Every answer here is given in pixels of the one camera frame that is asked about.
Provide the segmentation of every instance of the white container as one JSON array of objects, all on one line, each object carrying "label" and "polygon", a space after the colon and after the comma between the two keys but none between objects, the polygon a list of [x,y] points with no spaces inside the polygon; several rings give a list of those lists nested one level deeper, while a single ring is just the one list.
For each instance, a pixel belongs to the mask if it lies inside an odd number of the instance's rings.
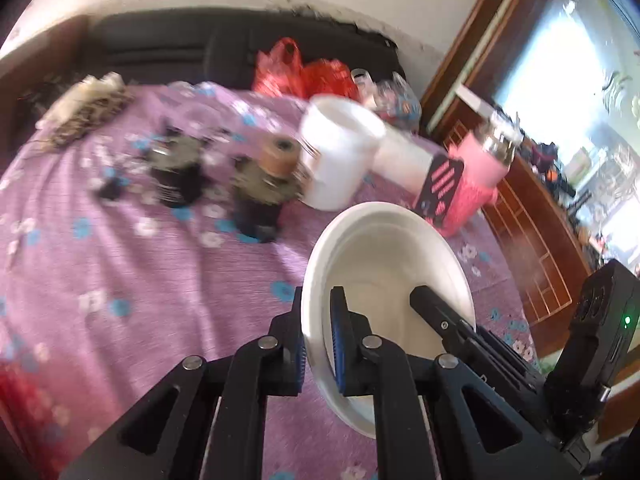
[{"label": "white container", "polygon": [[347,207],[384,136],[383,121],[357,102],[313,97],[300,124],[302,163],[311,176],[302,202],[321,211]]},{"label": "white container", "polygon": [[372,171],[417,197],[433,162],[433,153],[418,146],[411,137],[385,124],[386,135],[373,159]]},{"label": "white container", "polygon": [[343,286],[349,310],[364,314],[375,334],[407,353],[434,358],[442,340],[409,305],[417,285],[429,285],[476,327],[471,292],[458,260],[438,232],[395,204],[367,202],[338,215],[322,232],[306,267],[302,332],[322,396],[354,430],[375,438],[371,397],[343,397],[334,375],[329,293]]}]

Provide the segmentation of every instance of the pink water bottle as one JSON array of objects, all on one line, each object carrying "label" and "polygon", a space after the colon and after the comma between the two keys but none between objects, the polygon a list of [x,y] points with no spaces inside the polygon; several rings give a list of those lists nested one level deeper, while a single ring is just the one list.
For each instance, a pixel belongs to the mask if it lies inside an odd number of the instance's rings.
[{"label": "pink water bottle", "polygon": [[485,121],[466,134],[459,146],[449,148],[449,156],[461,158],[465,169],[438,229],[443,236],[457,232],[484,204],[495,201],[496,186],[509,173],[515,150],[523,139],[517,120],[514,124],[462,85],[456,93]]}]

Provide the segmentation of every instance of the pink bottle sleeve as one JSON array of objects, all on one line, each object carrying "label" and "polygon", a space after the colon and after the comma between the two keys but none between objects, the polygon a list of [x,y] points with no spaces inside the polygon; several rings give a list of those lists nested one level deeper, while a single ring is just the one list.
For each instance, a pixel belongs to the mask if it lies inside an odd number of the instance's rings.
[{"label": "pink bottle sleeve", "polygon": [[[459,157],[453,144],[449,147],[449,156]],[[495,187],[480,186],[469,179],[466,172],[463,173],[442,226],[436,227],[436,230],[444,237],[455,234],[478,209],[486,203],[495,203],[497,198],[498,190]]]}]

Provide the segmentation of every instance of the white cup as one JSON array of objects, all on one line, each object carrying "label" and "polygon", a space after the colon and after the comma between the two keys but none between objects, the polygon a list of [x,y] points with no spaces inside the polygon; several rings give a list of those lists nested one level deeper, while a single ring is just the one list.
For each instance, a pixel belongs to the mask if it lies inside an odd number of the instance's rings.
[{"label": "white cup", "polygon": [[302,163],[311,182],[302,202],[322,211],[347,207],[385,136],[385,124],[355,101],[314,96],[300,124]]}]

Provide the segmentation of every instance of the wooden door frame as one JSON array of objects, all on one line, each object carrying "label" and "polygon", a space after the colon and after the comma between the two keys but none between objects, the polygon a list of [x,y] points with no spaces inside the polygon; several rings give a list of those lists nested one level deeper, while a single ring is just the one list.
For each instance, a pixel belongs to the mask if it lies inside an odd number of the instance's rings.
[{"label": "wooden door frame", "polygon": [[[431,119],[452,85],[459,77],[472,52],[487,30],[503,0],[478,0],[471,15],[457,36],[440,69],[424,93],[421,133],[426,134],[426,124]],[[505,81],[529,41],[534,27],[548,0],[511,0],[497,25],[491,40],[475,63],[464,84],[487,101]],[[480,118],[457,97],[446,110],[437,126],[430,133],[431,139],[442,142],[456,120],[474,127]]]}]

